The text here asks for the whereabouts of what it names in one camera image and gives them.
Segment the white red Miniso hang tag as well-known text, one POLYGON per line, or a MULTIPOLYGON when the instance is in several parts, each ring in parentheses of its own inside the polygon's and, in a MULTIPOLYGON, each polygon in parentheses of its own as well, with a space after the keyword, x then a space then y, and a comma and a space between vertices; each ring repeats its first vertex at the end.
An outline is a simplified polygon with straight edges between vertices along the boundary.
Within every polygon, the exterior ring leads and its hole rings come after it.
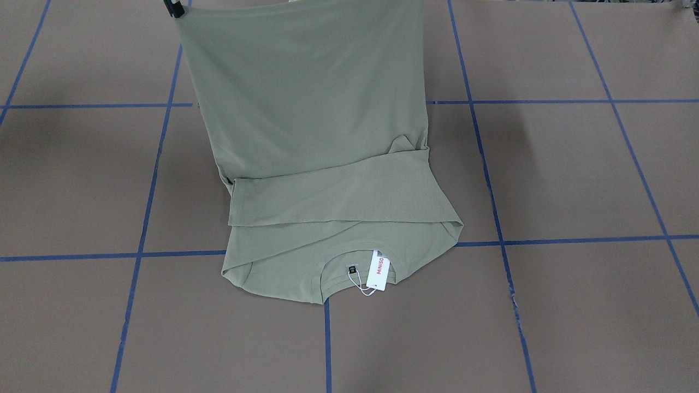
POLYGON ((382 252, 375 249, 370 259, 369 273, 365 286, 372 291, 385 291, 391 261, 382 252))

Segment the green long-sleeve shirt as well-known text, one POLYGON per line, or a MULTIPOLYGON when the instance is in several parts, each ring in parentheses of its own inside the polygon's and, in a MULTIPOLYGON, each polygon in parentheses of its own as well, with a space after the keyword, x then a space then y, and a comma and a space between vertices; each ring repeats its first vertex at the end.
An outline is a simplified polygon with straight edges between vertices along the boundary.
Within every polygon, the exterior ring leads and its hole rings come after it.
POLYGON ((429 163, 423 2, 186 7, 175 25, 230 195, 222 276, 322 304, 400 283, 453 248, 462 223, 429 163))

